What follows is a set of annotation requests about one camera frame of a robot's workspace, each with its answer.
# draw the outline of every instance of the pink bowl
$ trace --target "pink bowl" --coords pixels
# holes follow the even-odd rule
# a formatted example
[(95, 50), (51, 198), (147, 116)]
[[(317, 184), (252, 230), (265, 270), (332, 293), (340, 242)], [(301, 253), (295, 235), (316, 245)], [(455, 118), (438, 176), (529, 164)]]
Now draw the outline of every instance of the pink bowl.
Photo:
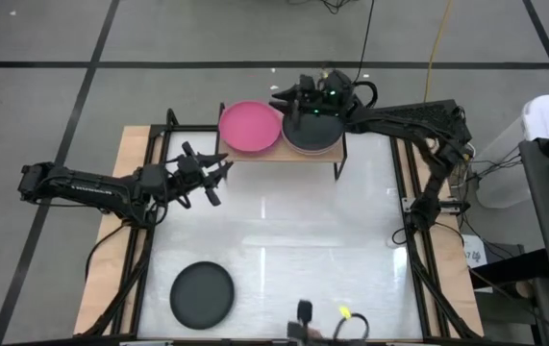
[(241, 101), (223, 111), (218, 130), (230, 147), (255, 153), (276, 142), (281, 133), (281, 118), (264, 103)]

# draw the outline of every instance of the robotic arm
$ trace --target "robotic arm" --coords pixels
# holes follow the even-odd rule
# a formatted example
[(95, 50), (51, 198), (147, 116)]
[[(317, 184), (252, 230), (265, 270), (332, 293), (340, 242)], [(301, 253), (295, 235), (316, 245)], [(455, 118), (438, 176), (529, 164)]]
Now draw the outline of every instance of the robotic arm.
[[(369, 87), (372, 90), (373, 96), (368, 104), (364, 105), (355, 94), (356, 87)], [(371, 107), (378, 98), (374, 84), (352, 82), (336, 70), (324, 74), (316, 84), (311, 77), (303, 75), (299, 84), (273, 94), (272, 97), (278, 100), (271, 101), (270, 105), (284, 116), (290, 116), (296, 126), (300, 126), (299, 118), (303, 114), (314, 113), (338, 117), (350, 133), (375, 133), (411, 141), (428, 164), (431, 176), (423, 192), (415, 196), (411, 211), (405, 216), (406, 224), (410, 226), (412, 235), (416, 232), (429, 232), (435, 225), (440, 214), (438, 193), (456, 165), (463, 161), (464, 145), (471, 139), (462, 109), (457, 108), (443, 118), (427, 118), (420, 113), (373, 110)], [(434, 141), (434, 149), (428, 145), (427, 139)], [(409, 241), (408, 244), (413, 272), (430, 290), (458, 335), (480, 338), (468, 328), (439, 291), (421, 262), (414, 242)]]
[(170, 161), (178, 164), (173, 173), (167, 171), (164, 164), (146, 164), (132, 175), (121, 178), (74, 171), (52, 162), (25, 165), (18, 191), (22, 200), (30, 203), (60, 197), (103, 212), (113, 212), (139, 228), (161, 222), (143, 216), (147, 208), (166, 208), (172, 201), (190, 208), (187, 196), (200, 186), (205, 188), (212, 205), (218, 206), (220, 201), (214, 188), (226, 176), (232, 163), (221, 165), (209, 174), (203, 168), (220, 163), (227, 154), (195, 154), (188, 142), (182, 148), (185, 154)]

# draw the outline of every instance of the black metal frame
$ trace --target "black metal frame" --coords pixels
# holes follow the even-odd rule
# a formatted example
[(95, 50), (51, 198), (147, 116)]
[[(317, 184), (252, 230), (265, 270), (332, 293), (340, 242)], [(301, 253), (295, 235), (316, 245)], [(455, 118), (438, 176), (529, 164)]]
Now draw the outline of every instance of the black metal frame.
[[(220, 103), (218, 107), (218, 122), (220, 122), (220, 117), (223, 115), (223, 111), (225, 111), (225, 104)], [(334, 179), (338, 180), (340, 178), (340, 174), (342, 173), (342, 169), (344, 168), (344, 164), (347, 162), (347, 134), (342, 133), (342, 161), (340, 162), (340, 167), (338, 167), (338, 162), (334, 162)], [(216, 129), (216, 146), (214, 148), (214, 152), (218, 154), (218, 142), (220, 141), (220, 132), (218, 129)]]
[[(221, 107), (219, 108), (219, 111), (222, 111), (224, 106), (222, 104), (220, 106)], [(159, 139), (159, 137), (162, 137), (162, 148), (159, 156), (159, 161), (164, 161), (167, 157), (169, 142), (170, 142), (172, 133), (179, 133), (179, 132), (216, 132), (216, 137), (217, 139), (219, 138), (217, 126), (215, 125), (180, 125), (173, 111), (168, 110), (166, 124), (152, 125), (150, 128), (144, 163), (152, 162), (155, 155), (154, 149), (155, 149), (156, 141), (157, 139)], [(406, 197), (406, 189), (405, 189), (404, 176), (402, 172), (400, 153), (398, 151), (397, 139), (391, 137), (390, 145), (391, 145), (391, 154), (393, 157), (394, 171), (396, 175), (396, 184), (401, 197), (400, 199), (401, 213), (404, 218), (405, 213), (402, 207), (402, 198)], [(218, 150), (218, 141), (216, 142), (215, 149), (216, 151)], [(420, 190), (417, 190), (417, 188), (419, 188), (419, 183), (418, 183), (416, 166), (414, 165), (415, 162), (414, 162), (414, 155), (412, 154), (412, 147), (409, 146), (408, 143), (405, 143), (405, 149), (407, 152), (407, 159), (409, 162), (409, 168), (410, 168), (411, 177), (412, 177), (413, 191), (415, 195), (417, 195), (420, 192)], [(417, 244), (414, 241), (414, 237), (412, 236), (412, 230), (411, 230), (409, 221), (406, 218), (404, 219), (405, 219), (405, 233), (407, 235), (408, 249), (410, 252), (413, 252), (413, 251), (416, 252)], [(155, 232), (154, 227), (146, 229), (144, 231), (145, 231), (145, 238), (143, 242), (143, 249), (139, 257), (140, 260), (150, 259), (150, 255), (152, 252), (152, 245), (154, 241), (154, 232)], [(112, 346), (114, 345), (115, 346), (115, 345), (120, 345), (121, 343), (124, 343), (124, 342), (144, 341), (144, 340), (137, 340), (137, 327), (139, 325), (139, 318), (140, 318), (141, 307), (143, 303), (143, 296), (145, 293), (145, 284), (146, 284), (146, 277), (148, 274), (149, 261), (147, 260), (145, 262), (145, 266), (142, 266), (140, 273), (136, 273), (135, 270), (132, 270), (134, 267), (133, 262), (137, 255), (136, 253), (137, 240), (140, 232), (142, 232), (142, 230), (132, 230), (132, 235), (130, 235), (130, 241), (127, 245), (127, 254), (125, 256), (125, 260), (123, 263), (123, 275), (121, 279), (120, 290), (128, 293), (133, 287), (131, 285), (127, 286), (127, 284), (131, 281), (131, 279), (135, 276), (135, 274), (138, 274), (137, 281), (136, 281), (137, 291), (136, 291), (136, 296), (134, 301), (133, 314), (131, 316), (130, 330), (128, 334), (119, 334), (119, 329), (120, 329), (120, 326), (122, 325), (122, 320), (123, 318), (126, 318), (123, 311), (125, 309), (124, 301), (127, 295), (125, 294), (125, 298), (119, 298), (119, 296), (121, 296), (119, 292), (114, 297), (114, 301), (119, 300), (119, 302), (117, 303), (120, 303), (120, 308), (117, 310), (116, 314), (113, 317), (111, 335), (77, 335), (76, 337), (69, 338), (69, 339), (35, 341), (35, 342), (26, 342), (26, 343), (14, 344), (14, 345), (21, 345), (21, 346), (73, 346), (73, 345)], [(429, 258), (433, 259), (434, 268), (429, 269), (431, 279), (435, 279), (433, 280), (433, 282), (438, 283), (438, 276), (436, 272), (436, 262), (434, 261), (434, 251), (431, 246), (432, 240), (430, 239), (430, 235), (422, 234), (422, 240), (424, 241), (426, 259), (429, 259)], [(410, 256), (410, 260), (413, 261), (413, 259), (419, 260), (417, 257)], [(429, 316), (426, 309), (426, 301), (425, 301), (426, 297), (424, 295), (424, 290), (423, 290), (424, 282), (422, 281), (422, 278), (420, 277), (420, 275), (415, 273), (415, 271), (412, 271), (412, 280), (413, 280), (413, 287), (415, 290), (416, 303), (417, 303), (418, 312), (419, 312), (419, 323), (420, 323), (420, 328), (423, 336), (423, 342), (446, 345), (446, 346), (475, 346), (475, 345), (476, 346), (506, 346), (506, 345), (521, 346), (521, 344), (492, 342), (486, 339), (449, 338), (448, 324), (446, 320), (444, 321), (444, 323), (441, 324), (441, 318), (444, 319), (444, 316), (443, 317), (439, 316), (438, 324), (440, 327), (441, 334), (446, 335), (447, 337), (432, 336), (430, 332), (429, 321), (428, 321)], [(296, 345), (294, 341), (275, 340), (275, 339), (255, 340), (255, 341), (249, 341), (249, 340), (236, 341), (236, 340), (229, 340), (229, 339), (180, 340), (180, 341), (174, 340), (173, 341), (174, 345), (181, 345), (181, 344), (194, 345), (194, 344), (205, 344), (205, 343), (220, 344), (220, 345), (232, 345), (232, 344), (233, 345)], [(366, 345), (386, 346), (387, 344), (382, 341), (369, 341), (369, 342), (366, 342)]]

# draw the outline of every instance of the black round plate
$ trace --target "black round plate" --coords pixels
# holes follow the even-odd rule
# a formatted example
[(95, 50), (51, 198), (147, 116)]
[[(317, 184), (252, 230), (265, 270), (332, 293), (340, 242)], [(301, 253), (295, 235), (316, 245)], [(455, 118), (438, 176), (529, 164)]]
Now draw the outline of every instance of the black round plate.
[(171, 286), (169, 304), (178, 322), (194, 330), (214, 327), (234, 303), (234, 282), (222, 266), (200, 261), (185, 268)]
[(309, 153), (327, 151), (344, 132), (342, 121), (335, 116), (302, 114), (294, 124), (291, 116), (283, 117), (283, 136), (296, 150)]

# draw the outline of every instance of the white container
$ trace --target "white container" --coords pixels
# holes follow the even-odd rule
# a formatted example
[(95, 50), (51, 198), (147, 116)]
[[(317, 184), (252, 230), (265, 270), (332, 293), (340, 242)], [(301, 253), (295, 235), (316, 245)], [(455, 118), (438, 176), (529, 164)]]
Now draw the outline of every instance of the white container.
[[(549, 95), (539, 96), (527, 103), (522, 115), (494, 139), (475, 161), (499, 163), (511, 159), (519, 154), (517, 145), (520, 141), (535, 138), (549, 138)], [(475, 162), (472, 169), (480, 173), (491, 165), (490, 162)], [(531, 192), (521, 164), (490, 173), (479, 182), (477, 190), (477, 200), (485, 208), (508, 208), (530, 197)]]

